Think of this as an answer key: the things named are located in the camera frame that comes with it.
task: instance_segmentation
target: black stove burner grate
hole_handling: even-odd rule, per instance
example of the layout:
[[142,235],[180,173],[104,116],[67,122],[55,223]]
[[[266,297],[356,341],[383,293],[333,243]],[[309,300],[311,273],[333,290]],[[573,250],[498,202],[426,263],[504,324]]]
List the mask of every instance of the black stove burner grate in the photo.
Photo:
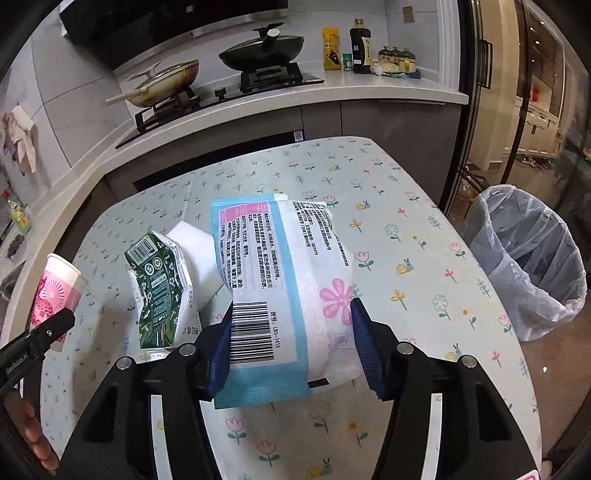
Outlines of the black stove burner grate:
[[277,67],[242,72],[240,75],[240,90],[242,93],[259,92],[269,87],[294,86],[303,81],[300,67],[297,63],[288,63]]
[[[196,112],[200,109],[201,99],[195,97],[195,93],[187,87],[182,92],[174,95],[171,99],[164,101],[159,105],[147,108],[135,114],[135,125],[140,134],[164,125],[179,117]],[[144,119],[146,112],[152,112],[153,115]]]

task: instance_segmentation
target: wet wipes package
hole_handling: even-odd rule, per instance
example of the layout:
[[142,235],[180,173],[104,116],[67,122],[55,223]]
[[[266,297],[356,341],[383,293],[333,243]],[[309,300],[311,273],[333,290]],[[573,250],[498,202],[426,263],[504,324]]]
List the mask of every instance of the wet wipes package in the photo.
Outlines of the wet wipes package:
[[283,194],[215,200],[212,224],[233,298],[230,373],[216,408],[304,397],[361,375],[352,257],[326,204]]

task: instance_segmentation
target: stove knob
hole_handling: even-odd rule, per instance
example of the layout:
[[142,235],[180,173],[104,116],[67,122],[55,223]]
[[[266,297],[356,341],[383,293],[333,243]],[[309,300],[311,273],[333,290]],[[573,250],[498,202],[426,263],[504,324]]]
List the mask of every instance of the stove knob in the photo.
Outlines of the stove knob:
[[222,101],[225,99],[227,92],[226,92],[226,88],[222,87],[222,88],[218,88],[217,90],[214,90],[213,93],[215,93],[218,100]]

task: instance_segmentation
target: dark cabinet door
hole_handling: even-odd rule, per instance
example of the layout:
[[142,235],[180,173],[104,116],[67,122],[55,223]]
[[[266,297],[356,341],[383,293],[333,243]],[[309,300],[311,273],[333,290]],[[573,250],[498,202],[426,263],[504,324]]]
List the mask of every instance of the dark cabinet door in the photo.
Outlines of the dark cabinet door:
[[301,120],[306,140],[339,137],[343,134],[340,124],[340,102],[302,105]]
[[341,102],[343,135],[374,140],[439,202],[452,161],[460,105],[398,100]]

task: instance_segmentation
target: cabinet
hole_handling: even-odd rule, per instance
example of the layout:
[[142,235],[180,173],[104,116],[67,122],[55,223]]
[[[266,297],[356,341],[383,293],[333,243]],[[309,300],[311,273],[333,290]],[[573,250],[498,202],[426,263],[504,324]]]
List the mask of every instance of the cabinet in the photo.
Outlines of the cabinet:
[[400,100],[341,102],[343,135],[374,140],[439,202],[452,162],[460,105]]
[[82,240],[84,240],[94,222],[106,209],[112,207],[115,203],[117,203],[117,199],[108,187],[107,182],[101,180],[74,215],[70,225],[68,225],[57,244],[55,253],[68,260],[68,262],[74,261],[74,256],[80,248]]
[[340,102],[302,105],[301,121],[304,125],[306,140],[339,137],[343,134],[340,123]]
[[298,106],[239,118],[195,132],[149,151],[110,172],[106,180],[117,200],[121,201],[138,193],[135,182],[165,168],[190,160],[192,162],[190,170],[196,170],[211,163],[200,160],[200,155],[242,142],[302,129],[301,111]]
[[[521,99],[517,97],[515,103],[515,115],[519,115]],[[530,104],[525,117],[525,125],[521,140],[519,141],[518,154],[531,155],[533,157],[553,157],[558,152],[560,143],[556,142],[558,131],[558,118],[534,104]]]

